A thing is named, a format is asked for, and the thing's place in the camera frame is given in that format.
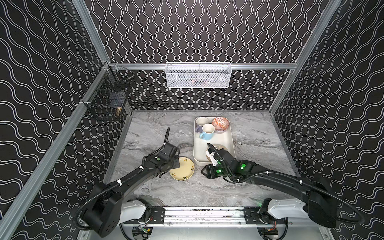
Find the cream yellow plate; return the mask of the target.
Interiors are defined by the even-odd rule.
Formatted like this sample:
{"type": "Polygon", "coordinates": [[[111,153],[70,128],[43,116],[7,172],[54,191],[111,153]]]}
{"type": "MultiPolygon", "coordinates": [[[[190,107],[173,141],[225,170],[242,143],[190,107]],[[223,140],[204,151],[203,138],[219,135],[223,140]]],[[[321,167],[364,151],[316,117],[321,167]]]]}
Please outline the cream yellow plate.
{"type": "Polygon", "coordinates": [[[180,167],[170,170],[170,175],[177,181],[185,181],[192,177],[195,172],[194,162],[186,157],[179,157],[180,167]]]}

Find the light blue mug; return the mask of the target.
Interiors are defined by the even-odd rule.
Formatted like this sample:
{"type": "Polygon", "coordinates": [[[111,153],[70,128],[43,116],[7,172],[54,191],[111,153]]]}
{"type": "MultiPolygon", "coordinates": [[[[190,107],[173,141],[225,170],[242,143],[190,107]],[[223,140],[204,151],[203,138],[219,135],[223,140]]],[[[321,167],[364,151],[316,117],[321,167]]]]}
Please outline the light blue mug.
{"type": "Polygon", "coordinates": [[[212,124],[204,124],[202,127],[202,133],[200,134],[200,139],[209,141],[212,139],[215,133],[215,126],[212,124]]]}

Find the orange patterned bowl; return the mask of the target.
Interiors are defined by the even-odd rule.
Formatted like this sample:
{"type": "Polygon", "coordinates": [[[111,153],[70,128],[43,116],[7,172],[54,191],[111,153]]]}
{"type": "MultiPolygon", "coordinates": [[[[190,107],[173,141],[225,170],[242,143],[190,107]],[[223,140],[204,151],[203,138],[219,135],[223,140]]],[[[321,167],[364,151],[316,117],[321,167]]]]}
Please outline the orange patterned bowl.
{"type": "Polygon", "coordinates": [[[212,120],[212,125],[230,125],[230,121],[224,117],[216,117],[212,120]]]}

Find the lavender mug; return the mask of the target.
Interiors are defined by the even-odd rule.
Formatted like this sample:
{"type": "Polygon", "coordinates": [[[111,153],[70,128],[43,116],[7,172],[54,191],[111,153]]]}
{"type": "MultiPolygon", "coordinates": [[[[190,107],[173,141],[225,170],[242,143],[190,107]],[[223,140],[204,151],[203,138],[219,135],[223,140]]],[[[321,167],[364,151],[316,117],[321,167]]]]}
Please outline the lavender mug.
{"type": "Polygon", "coordinates": [[[196,133],[202,133],[203,132],[203,126],[205,124],[209,123],[209,119],[206,117],[198,117],[198,118],[196,118],[195,123],[196,123],[195,132],[196,133]]]}

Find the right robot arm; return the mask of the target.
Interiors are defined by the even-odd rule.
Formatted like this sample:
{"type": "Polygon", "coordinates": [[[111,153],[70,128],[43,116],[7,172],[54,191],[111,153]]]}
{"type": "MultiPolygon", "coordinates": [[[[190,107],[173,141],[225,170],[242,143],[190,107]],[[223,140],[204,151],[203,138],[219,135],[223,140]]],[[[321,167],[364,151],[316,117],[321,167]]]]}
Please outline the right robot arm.
{"type": "Polygon", "coordinates": [[[259,218],[265,223],[284,218],[307,218],[320,226],[334,228],[337,223],[359,225],[365,221],[362,213],[320,181],[283,174],[254,162],[237,160],[206,165],[201,173],[207,179],[223,178],[232,184],[261,185],[293,197],[284,201],[265,199],[258,212],[259,218]]]}

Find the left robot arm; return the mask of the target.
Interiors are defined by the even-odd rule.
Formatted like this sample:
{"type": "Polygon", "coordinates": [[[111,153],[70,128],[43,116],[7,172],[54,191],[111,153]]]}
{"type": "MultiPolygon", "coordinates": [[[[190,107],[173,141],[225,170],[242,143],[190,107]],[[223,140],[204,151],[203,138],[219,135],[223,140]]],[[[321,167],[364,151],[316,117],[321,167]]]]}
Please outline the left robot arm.
{"type": "Polygon", "coordinates": [[[143,158],[142,164],[119,180],[95,186],[89,199],[75,212],[72,225],[81,231],[95,231],[104,238],[119,225],[125,198],[150,179],[161,177],[179,164],[180,151],[162,152],[143,158]]]}

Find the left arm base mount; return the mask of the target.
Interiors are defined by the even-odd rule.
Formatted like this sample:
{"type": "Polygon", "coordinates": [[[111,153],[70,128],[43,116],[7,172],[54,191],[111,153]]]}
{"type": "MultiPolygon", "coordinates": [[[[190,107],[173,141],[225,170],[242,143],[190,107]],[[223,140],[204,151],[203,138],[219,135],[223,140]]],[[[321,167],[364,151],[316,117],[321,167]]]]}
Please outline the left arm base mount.
{"type": "Polygon", "coordinates": [[[138,220],[129,220],[128,223],[137,225],[162,225],[164,223],[165,212],[166,209],[163,207],[148,207],[141,218],[138,220]]]}

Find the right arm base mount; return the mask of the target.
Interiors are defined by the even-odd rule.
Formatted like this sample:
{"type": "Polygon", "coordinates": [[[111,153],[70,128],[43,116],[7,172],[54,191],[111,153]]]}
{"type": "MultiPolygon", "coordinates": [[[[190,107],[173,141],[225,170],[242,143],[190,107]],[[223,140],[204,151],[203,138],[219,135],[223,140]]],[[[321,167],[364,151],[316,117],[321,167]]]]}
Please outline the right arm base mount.
{"type": "Polygon", "coordinates": [[[245,207],[244,219],[247,225],[284,225],[285,219],[276,219],[272,217],[266,209],[260,210],[260,207],[245,207]]]}

